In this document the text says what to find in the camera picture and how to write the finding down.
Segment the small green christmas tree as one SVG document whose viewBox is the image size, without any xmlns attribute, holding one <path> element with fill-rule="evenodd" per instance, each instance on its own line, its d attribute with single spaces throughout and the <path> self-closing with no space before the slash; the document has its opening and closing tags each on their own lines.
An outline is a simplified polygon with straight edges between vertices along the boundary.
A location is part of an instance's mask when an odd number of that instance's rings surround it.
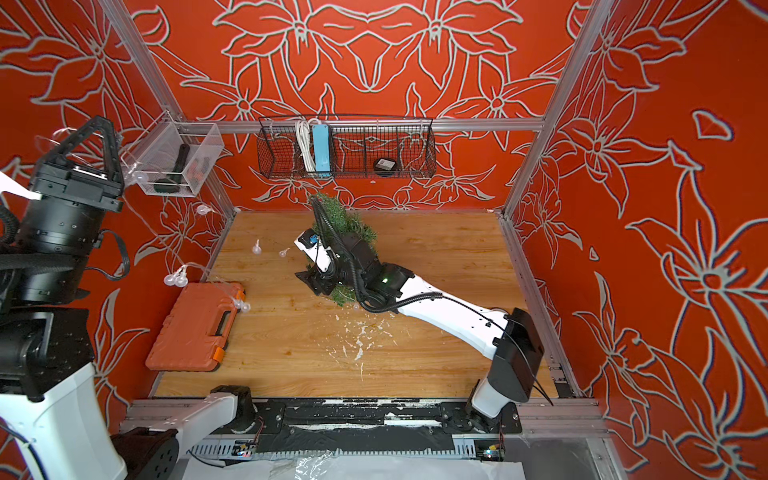
<svg viewBox="0 0 768 480">
<path fill-rule="evenodd" d="M 375 251 L 377 234 L 372 227 L 362 220 L 358 213 L 346 209 L 338 197 L 331 197 L 324 193 L 318 193 L 310 197 L 310 204 L 314 206 L 315 203 L 319 203 L 322 206 L 326 218 L 339 235 L 355 233 Z M 353 288 L 341 284 L 334 287 L 330 293 L 330 298 L 339 307 L 344 307 L 346 304 L 356 301 Z"/>
</svg>

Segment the small black device in basket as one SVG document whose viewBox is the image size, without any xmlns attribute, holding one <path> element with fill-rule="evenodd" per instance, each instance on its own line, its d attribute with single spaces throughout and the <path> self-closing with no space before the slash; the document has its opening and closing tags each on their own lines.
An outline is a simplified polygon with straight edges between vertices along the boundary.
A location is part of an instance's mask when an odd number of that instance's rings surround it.
<svg viewBox="0 0 768 480">
<path fill-rule="evenodd" d="M 377 174 L 390 174 L 397 170 L 397 162 L 389 158 L 379 158 L 374 163 L 374 171 Z"/>
</svg>

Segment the dark tool in bin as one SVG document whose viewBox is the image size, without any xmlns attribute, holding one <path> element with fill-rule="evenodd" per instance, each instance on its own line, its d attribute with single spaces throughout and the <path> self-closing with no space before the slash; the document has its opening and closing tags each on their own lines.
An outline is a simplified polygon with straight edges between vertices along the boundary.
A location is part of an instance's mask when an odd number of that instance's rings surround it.
<svg viewBox="0 0 768 480">
<path fill-rule="evenodd" d="M 154 191 L 160 194 L 173 194 L 179 193 L 181 190 L 181 183 L 183 180 L 183 171 L 185 169 L 187 159 L 190 152 L 190 146 L 186 143 L 182 143 L 179 146 L 178 154 L 173 166 L 173 169 L 162 179 L 156 181 L 153 185 Z"/>
</svg>

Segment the orange plastic tool case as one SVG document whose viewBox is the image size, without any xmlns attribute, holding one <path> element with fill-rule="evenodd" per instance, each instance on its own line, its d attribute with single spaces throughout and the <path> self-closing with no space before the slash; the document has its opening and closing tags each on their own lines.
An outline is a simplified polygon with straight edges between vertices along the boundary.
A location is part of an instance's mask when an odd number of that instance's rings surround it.
<svg viewBox="0 0 768 480">
<path fill-rule="evenodd" d="M 244 301 L 244 287 L 237 282 L 188 284 L 163 321 L 145 366 L 152 371 L 217 370 Z"/>
</svg>

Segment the clear acrylic wall bin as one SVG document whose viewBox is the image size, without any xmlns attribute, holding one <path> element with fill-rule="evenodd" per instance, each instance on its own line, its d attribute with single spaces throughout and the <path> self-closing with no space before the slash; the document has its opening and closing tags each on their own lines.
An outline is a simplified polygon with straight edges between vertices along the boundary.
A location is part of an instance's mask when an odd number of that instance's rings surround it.
<svg viewBox="0 0 768 480">
<path fill-rule="evenodd" d="M 190 152 L 182 173 L 180 192 L 156 193 L 154 183 L 171 172 L 182 143 L 190 146 Z M 161 120 L 137 137 L 125 151 L 125 184 L 137 185 L 149 196 L 195 197 L 212 172 L 223 149 L 222 135 L 214 123 Z"/>
</svg>

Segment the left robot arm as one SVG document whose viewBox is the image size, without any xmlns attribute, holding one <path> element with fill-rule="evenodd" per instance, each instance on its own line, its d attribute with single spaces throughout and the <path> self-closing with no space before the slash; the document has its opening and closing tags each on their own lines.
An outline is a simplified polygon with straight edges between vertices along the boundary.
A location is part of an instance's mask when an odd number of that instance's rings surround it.
<svg viewBox="0 0 768 480">
<path fill-rule="evenodd" d="M 122 208 L 113 123 L 89 119 L 36 163 L 27 200 L 1 212 L 1 427 L 36 479 L 167 479 L 181 455 L 221 428 L 254 421 L 250 390 L 224 386 L 169 419 L 111 434 L 95 389 L 88 313 L 74 303 L 107 212 Z"/>
</svg>

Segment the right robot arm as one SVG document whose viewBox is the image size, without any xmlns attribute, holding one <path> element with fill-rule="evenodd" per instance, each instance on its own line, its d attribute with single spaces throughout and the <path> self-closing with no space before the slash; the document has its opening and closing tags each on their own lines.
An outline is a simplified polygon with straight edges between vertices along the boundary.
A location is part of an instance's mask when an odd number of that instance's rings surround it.
<svg viewBox="0 0 768 480">
<path fill-rule="evenodd" d="M 314 224 L 294 244 L 310 264 L 297 273 L 314 294 L 339 288 L 369 313 L 397 313 L 464 341 L 491 362 L 468 401 L 471 412 L 497 420 L 510 403 L 544 391 L 538 370 L 545 348 L 532 316 L 521 308 L 485 308 L 449 294 L 401 265 L 379 259 L 366 224 L 331 199 L 311 199 Z"/>
</svg>

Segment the teal box in basket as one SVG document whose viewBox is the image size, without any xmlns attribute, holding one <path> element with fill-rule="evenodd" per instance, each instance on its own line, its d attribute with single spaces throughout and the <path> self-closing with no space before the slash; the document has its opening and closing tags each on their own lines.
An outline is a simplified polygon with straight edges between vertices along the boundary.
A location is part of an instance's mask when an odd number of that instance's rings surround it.
<svg viewBox="0 0 768 480">
<path fill-rule="evenodd" d="M 313 125 L 312 139 L 316 172 L 321 176 L 329 176 L 331 174 L 331 139 L 329 127 L 322 123 Z"/>
</svg>

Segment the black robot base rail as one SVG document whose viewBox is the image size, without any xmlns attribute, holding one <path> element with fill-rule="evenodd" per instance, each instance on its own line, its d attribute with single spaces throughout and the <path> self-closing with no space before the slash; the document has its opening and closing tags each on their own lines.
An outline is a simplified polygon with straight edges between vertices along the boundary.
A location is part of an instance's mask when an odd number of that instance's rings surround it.
<svg viewBox="0 0 768 480">
<path fill-rule="evenodd" d="M 499 461 L 514 442 L 589 441 L 608 430 L 587 399 L 510 403 L 495 420 L 462 399 L 260 398 L 245 427 L 220 427 L 181 453 L 213 462 L 331 456 Z"/>
</svg>

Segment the clear bulb string lights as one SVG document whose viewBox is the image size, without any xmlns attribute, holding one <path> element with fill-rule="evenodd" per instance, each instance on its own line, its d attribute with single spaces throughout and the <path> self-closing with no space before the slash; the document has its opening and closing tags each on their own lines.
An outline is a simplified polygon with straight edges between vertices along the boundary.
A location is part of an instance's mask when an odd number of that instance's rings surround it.
<svg viewBox="0 0 768 480">
<path fill-rule="evenodd" d="M 120 147 L 122 137 L 119 134 L 119 132 L 117 133 L 117 135 L 118 135 L 118 142 L 119 142 L 119 147 Z M 102 132 L 97 132 L 97 133 L 95 133 L 92 136 L 98 137 L 97 140 L 100 140 L 100 142 L 102 144 L 102 140 L 103 140 Z M 102 157 L 103 157 L 103 144 L 102 144 L 101 152 L 102 152 Z M 86 163 L 88 163 L 92 167 L 94 167 L 95 170 L 105 171 L 104 163 L 103 163 L 103 158 L 102 158 L 101 162 L 102 162 L 101 169 L 95 168 L 93 165 L 91 165 L 88 162 L 86 162 Z M 44 200 L 46 200 L 46 199 L 47 200 L 53 200 L 52 197 L 43 197 L 43 199 Z M 94 208 L 94 207 L 91 207 L 91 206 L 87 206 L 87 205 L 83 205 L 83 204 L 78 204 L 78 203 L 74 203 L 74 202 L 70 202 L 70 201 L 66 201 L 66 200 L 61 200 L 61 201 L 62 202 L 69 202 L 69 203 L 72 204 L 72 206 L 76 206 L 77 208 L 80 208 L 82 210 L 80 213 L 85 212 L 85 210 L 87 210 L 86 207 L 91 208 L 91 209 L 97 209 L 97 208 Z M 125 246 L 123 240 L 119 237 L 118 234 L 116 234 L 114 232 L 112 232 L 112 234 L 115 236 L 117 245 L 119 247 L 118 249 L 120 250 L 120 255 L 121 255 L 121 266 L 115 271 L 115 274 L 110 274 L 110 273 L 108 273 L 108 272 L 106 272 L 106 271 L 104 271 L 102 269 L 99 269 L 99 268 L 87 265 L 88 257 L 90 255 L 90 252 L 92 251 L 93 248 L 97 248 L 99 246 L 100 241 L 101 241 L 104 233 L 109 233 L 109 232 L 107 232 L 106 230 L 98 231 L 98 232 L 96 232 L 94 234 L 95 235 L 95 237 L 93 237 L 94 239 L 91 239 L 91 240 L 87 240 L 87 239 L 85 239 L 85 237 L 82 237 L 82 238 L 78 237 L 79 238 L 78 242 L 80 240 L 83 240 L 85 242 L 83 244 L 83 247 L 80 250 L 78 250 L 78 248 L 80 248 L 80 245 L 78 243 L 77 245 L 72 246 L 72 248 L 70 248 L 70 250 L 72 250 L 73 253 L 68 253 L 68 254 L 65 255 L 65 257 L 66 257 L 65 260 L 73 260 L 74 261 L 74 264 L 73 264 L 74 266 L 70 270 L 65 270 L 64 271 L 64 273 L 70 273 L 70 271 L 71 271 L 71 273 L 73 274 L 73 276 L 72 276 L 72 278 L 74 279 L 73 280 L 74 283 L 72 284 L 73 288 L 74 288 L 74 286 L 77 286 L 79 284 L 80 279 L 81 279 L 84 271 L 92 270 L 92 271 L 99 272 L 102 275 L 104 275 L 104 277 L 107 280 L 110 280 L 110 281 L 120 281 L 120 280 L 122 280 L 123 278 L 125 278 L 129 274 L 130 268 L 131 268 L 131 265 L 132 265 L 131 260 L 130 260 L 130 258 L 128 256 L 128 253 L 127 253 L 127 250 L 126 250 L 126 246 Z M 187 269 L 188 269 L 189 266 L 193 266 L 194 268 L 199 268 L 201 271 L 203 271 L 203 273 L 206 273 L 206 272 L 210 273 L 208 270 L 206 270 L 206 268 L 204 268 L 201 265 L 193 264 L 193 263 L 182 263 L 182 265 L 174 273 L 171 273 L 171 274 L 169 274 L 169 275 L 167 275 L 165 277 L 165 279 L 164 279 L 165 284 L 169 285 L 171 287 L 179 287 L 179 288 L 187 286 L 187 284 L 189 283 L 188 282 L 188 278 L 187 278 Z"/>
</svg>

